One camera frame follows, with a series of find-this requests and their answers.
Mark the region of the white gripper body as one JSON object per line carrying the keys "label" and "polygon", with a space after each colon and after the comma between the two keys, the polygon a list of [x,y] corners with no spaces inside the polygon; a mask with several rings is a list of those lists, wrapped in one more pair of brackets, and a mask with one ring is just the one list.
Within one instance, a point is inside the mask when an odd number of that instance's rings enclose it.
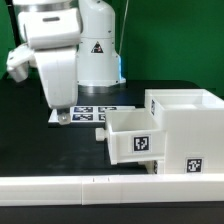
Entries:
{"label": "white gripper body", "polygon": [[77,8],[45,12],[20,12],[24,43],[11,50],[7,71],[16,82],[28,77],[28,65],[36,66],[51,109],[77,103],[77,45],[81,40]]}

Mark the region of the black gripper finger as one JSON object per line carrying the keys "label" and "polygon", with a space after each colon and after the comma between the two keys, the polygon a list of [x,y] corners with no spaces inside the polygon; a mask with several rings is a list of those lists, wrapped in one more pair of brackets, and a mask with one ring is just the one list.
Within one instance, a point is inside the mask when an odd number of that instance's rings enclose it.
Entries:
{"label": "black gripper finger", "polygon": [[62,113],[58,115],[58,122],[60,125],[67,125],[71,123],[71,116],[69,113]]}

